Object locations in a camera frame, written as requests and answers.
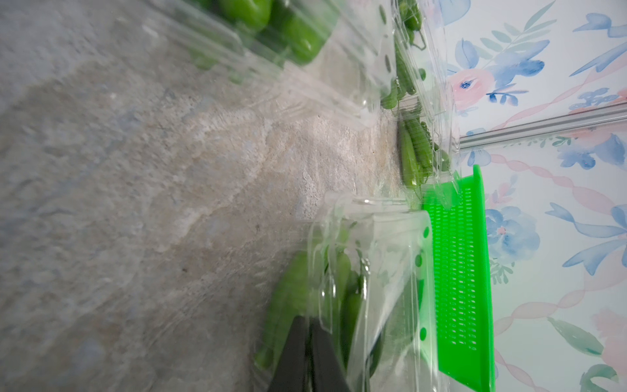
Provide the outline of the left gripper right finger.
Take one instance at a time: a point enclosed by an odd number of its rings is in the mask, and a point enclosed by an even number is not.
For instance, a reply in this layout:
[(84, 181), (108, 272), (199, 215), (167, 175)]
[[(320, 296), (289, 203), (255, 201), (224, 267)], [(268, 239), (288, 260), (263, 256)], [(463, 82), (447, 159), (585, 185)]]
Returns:
[(334, 351), (332, 336), (319, 319), (310, 322), (308, 348), (310, 385), (314, 392), (350, 392), (341, 364)]

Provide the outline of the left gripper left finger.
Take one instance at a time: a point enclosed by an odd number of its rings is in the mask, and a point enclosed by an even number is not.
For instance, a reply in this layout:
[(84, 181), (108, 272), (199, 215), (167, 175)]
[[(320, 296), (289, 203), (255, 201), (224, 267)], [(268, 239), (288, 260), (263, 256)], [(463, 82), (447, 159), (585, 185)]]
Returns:
[(303, 392), (308, 369), (309, 327), (304, 316), (296, 316), (287, 335), (268, 392)]

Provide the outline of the bright green plastic basket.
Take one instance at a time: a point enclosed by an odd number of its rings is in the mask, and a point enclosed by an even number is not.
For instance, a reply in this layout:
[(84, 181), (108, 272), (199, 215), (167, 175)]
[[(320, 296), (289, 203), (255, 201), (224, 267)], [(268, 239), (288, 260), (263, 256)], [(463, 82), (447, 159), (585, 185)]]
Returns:
[(439, 370), (473, 391), (495, 389), (491, 272), (483, 175), (446, 183), (443, 205), (429, 192)]

